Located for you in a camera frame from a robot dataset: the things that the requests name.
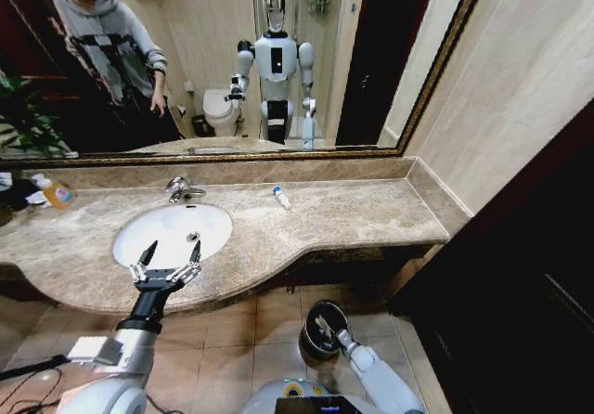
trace marble countertop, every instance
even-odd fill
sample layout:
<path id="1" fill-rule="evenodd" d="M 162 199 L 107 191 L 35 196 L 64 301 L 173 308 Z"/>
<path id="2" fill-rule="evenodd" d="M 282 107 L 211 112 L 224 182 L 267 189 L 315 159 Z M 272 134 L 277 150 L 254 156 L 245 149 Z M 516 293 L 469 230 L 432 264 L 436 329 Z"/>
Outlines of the marble countertop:
<path id="1" fill-rule="evenodd" d="M 448 234 L 406 179 L 217 185 L 196 203 L 233 220 L 225 247 L 168 301 L 168 311 L 209 310 L 278 274 L 306 252 L 445 243 Z M 112 257 L 119 230 L 134 216 L 168 205 L 162 188 L 81 190 L 65 210 L 28 209 L 0 227 L 0 263 L 19 267 L 52 299 L 88 311 L 125 314 L 137 296 L 128 270 Z"/>

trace drain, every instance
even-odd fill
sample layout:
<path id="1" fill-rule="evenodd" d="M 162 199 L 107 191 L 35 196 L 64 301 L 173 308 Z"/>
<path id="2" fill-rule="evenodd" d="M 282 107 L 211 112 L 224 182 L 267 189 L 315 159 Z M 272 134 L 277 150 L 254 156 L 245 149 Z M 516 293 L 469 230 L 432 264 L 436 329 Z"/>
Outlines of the drain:
<path id="1" fill-rule="evenodd" d="M 200 239 L 200 233 L 198 231 L 192 231 L 186 236 L 188 242 L 196 242 L 198 239 Z"/>

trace shower enclosure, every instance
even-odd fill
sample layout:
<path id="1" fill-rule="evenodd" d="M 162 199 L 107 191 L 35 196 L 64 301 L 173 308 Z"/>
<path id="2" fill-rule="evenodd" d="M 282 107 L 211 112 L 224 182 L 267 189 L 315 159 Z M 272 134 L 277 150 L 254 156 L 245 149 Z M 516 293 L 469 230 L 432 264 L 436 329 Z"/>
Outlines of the shower enclosure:
<path id="1" fill-rule="evenodd" d="M 286 0 L 285 31 L 297 44 L 308 42 L 314 47 L 314 85 L 312 97 L 316 99 L 316 147 L 324 146 L 324 128 L 329 106 L 334 49 L 338 31 L 342 0 Z M 267 30 L 262 0 L 253 0 L 256 34 Z M 287 145 L 300 146 L 303 118 L 303 89 L 299 72 L 291 81 L 291 101 L 295 113 Z"/>

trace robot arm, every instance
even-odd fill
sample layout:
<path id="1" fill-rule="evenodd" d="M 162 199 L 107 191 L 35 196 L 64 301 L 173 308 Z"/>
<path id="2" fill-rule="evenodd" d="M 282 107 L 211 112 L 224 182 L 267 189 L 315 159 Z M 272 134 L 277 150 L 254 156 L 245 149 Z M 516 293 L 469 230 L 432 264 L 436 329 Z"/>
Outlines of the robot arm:
<path id="1" fill-rule="evenodd" d="M 200 238 L 186 265 L 147 270 L 157 241 L 148 247 L 130 273 L 140 291 L 129 317 L 118 324 L 115 338 L 81 337 L 68 358 L 72 362 L 99 364 L 97 372 L 109 375 L 62 399 L 58 414 L 142 414 L 147 407 L 144 387 L 152 369 L 154 344 L 161 332 L 167 298 L 195 278 L 200 268 Z"/>
<path id="2" fill-rule="evenodd" d="M 241 40 L 238 43 L 238 73 L 231 77 L 231 93 L 225 97 L 228 100 L 245 100 L 245 94 L 250 84 L 250 68 L 253 64 L 255 50 L 252 43 Z"/>
<path id="3" fill-rule="evenodd" d="M 353 340 L 347 330 L 337 334 L 351 368 L 373 404 L 386 414 L 422 414 L 423 405 L 400 376 L 369 346 Z"/>
<path id="4" fill-rule="evenodd" d="M 303 99 L 303 118 L 302 139 L 303 147 L 312 149 L 314 147 L 314 114 L 316 113 L 316 100 L 311 98 L 312 85 L 314 84 L 314 48 L 311 43 L 301 43 L 299 45 L 299 69 L 301 71 L 301 84 L 305 98 Z"/>
<path id="5" fill-rule="evenodd" d="M 299 69 L 301 70 L 301 84 L 305 91 L 305 97 L 309 94 L 314 84 L 314 47 L 311 43 L 299 45 Z"/>

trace dark door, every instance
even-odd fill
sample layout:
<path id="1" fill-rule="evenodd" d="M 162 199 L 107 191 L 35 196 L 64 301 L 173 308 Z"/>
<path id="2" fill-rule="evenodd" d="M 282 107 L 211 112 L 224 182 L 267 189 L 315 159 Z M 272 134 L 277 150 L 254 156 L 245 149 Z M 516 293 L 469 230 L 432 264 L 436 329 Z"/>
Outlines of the dark door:
<path id="1" fill-rule="evenodd" d="M 363 0 L 337 145 L 375 145 L 429 0 Z"/>
<path id="2" fill-rule="evenodd" d="M 594 100 L 395 297 L 452 411 L 593 412 Z"/>

